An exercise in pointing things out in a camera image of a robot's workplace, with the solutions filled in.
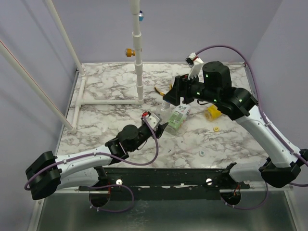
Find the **clear plastic bottle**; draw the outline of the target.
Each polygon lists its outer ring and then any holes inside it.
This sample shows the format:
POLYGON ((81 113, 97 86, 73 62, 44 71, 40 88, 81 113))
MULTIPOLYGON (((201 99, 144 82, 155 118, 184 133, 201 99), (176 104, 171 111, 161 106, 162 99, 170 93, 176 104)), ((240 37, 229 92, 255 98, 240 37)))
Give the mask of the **clear plastic bottle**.
POLYGON ((160 118, 160 124, 168 122, 171 112, 171 104, 166 101, 162 101, 162 103, 157 106, 155 114, 160 118))

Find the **yellow drink bottle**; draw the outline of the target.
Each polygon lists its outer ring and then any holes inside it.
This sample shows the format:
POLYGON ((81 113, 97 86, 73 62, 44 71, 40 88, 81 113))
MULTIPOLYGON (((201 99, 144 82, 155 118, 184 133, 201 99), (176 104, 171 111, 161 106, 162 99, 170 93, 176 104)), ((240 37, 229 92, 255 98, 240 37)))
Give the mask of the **yellow drink bottle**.
POLYGON ((211 105, 205 109, 205 117, 208 121, 218 119, 222 115, 221 111, 215 105, 211 105))

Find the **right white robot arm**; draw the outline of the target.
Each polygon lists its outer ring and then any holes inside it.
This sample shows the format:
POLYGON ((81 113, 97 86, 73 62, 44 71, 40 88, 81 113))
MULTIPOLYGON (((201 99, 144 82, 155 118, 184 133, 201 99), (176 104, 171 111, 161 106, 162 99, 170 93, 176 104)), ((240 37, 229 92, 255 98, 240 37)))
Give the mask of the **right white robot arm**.
POLYGON ((228 189, 246 180, 263 180, 282 188, 297 178, 308 159, 306 149, 293 145, 260 113, 257 99, 248 90, 231 85, 230 70, 219 61, 195 64, 189 74, 176 76, 163 99, 174 106, 194 100, 214 104, 248 131, 268 154, 267 160, 256 164, 229 165, 221 177, 222 185, 228 189))

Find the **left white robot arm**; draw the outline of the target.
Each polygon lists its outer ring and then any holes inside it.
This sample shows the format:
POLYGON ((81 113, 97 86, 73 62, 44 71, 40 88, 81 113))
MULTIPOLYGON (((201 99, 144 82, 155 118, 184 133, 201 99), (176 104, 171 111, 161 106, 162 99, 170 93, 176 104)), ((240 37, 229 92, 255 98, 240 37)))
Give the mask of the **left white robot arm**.
POLYGON ((158 139, 167 125, 155 122, 151 116, 142 117, 140 127, 126 125, 115 138, 92 150, 62 157, 55 156, 51 151, 44 152, 26 169, 27 182, 24 189, 31 192, 33 200, 75 186, 102 190, 107 183, 106 177, 100 173, 91 176, 90 170, 119 162, 141 166, 141 163, 128 160, 129 153, 138 150, 149 138, 153 138, 158 147, 158 139))

